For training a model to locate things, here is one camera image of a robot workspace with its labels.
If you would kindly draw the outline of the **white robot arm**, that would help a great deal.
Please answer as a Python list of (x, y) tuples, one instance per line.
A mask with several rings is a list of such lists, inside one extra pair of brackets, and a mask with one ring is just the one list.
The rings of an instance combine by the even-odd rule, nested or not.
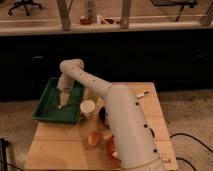
[(108, 123), (124, 171), (166, 171), (136, 93), (84, 71), (81, 59), (60, 63), (57, 88), (69, 92), (78, 81), (104, 100)]

